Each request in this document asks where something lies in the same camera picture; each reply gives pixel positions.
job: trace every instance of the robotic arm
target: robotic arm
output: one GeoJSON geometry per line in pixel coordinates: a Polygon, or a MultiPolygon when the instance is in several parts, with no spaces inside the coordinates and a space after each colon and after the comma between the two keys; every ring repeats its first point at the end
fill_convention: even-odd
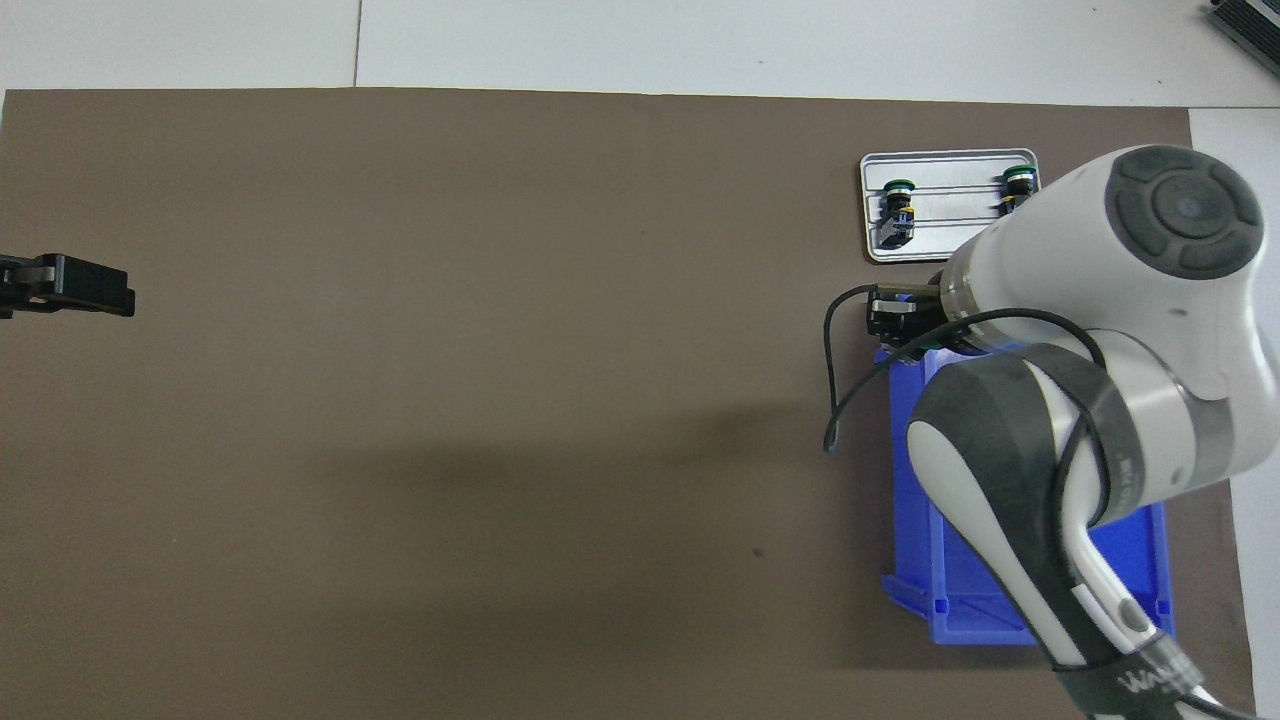
{"type": "Polygon", "coordinates": [[[891,343],[932,329],[989,354],[927,386],[908,428],[911,464],[1097,720],[1245,717],[1201,687],[1087,530],[1275,447],[1276,361],[1251,304],[1262,245],[1261,209],[1235,172],[1144,146],[1078,168],[991,224],[918,302],[873,291],[868,318],[891,343]],[[946,332],[1015,307],[1084,328],[1091,352],[1025,316],[946,332]]]}

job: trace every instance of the green lid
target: green lid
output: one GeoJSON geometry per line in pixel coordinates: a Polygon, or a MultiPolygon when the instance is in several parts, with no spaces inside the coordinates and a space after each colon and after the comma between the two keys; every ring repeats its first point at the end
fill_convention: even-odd
{"type": "Polygon", "coordinates": [[[1036,165],[1014,165],[1005,170],[1005,181],[1014,176],[1036,174],[1036,165]]]}

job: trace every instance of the blue plastic bin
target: blue plastic bin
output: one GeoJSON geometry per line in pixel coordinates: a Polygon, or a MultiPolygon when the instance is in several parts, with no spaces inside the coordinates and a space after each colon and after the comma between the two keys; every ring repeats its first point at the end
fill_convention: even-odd
{"type": "MultiPolygon", "coordinates": [[[[908,457],[906,423],[915,401],[940,368],[961,360],[936,350],[920,363],[890,368],[895,571],[881,584],[893,602],[929,623],[938,644],[1036,644],[991,571],[929,501],[908,457]]],[[[1147,615],[1174,634],[1164,506],[1143,507],[1091,536],[1147,615]]]]}

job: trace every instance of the silver tray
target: silver tray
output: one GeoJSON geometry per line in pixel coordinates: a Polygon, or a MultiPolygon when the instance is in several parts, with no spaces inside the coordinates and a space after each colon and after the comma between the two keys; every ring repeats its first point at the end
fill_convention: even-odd
{"type": "MultiPolygon", "coordinates": [[[[1000,218],[1002,174],[1011,165],[1039,169],[1025,147],[997,150],[931,150],[872,152],[859,163],[863,191],[863,241],[877,263],[946,260],[966,240],[1000,218]],[[915,237],[896,250],[877,247],[884,183],[906,178],[915,183],[915,237]]],[[[1036,173],[1039,190],[1039,173],[1036,173]]]]}

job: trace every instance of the brown cardboard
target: brown cardboard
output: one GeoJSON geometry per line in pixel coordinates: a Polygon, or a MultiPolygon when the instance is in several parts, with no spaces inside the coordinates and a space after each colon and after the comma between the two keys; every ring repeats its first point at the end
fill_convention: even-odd
{"type": "MultiPolygon", "coordinates": [[[[10,91],[0,251],[127,269],[138,314],[0,327],[6,716],[1076,717],[881,592],[884,389],[824,456],[818,325],[937,268],[864,260],[864,154],[1140,142],[1187,113],[10,91]]],[[[1226,487],[1170,532],[1248,706],[1226,487]]]]}

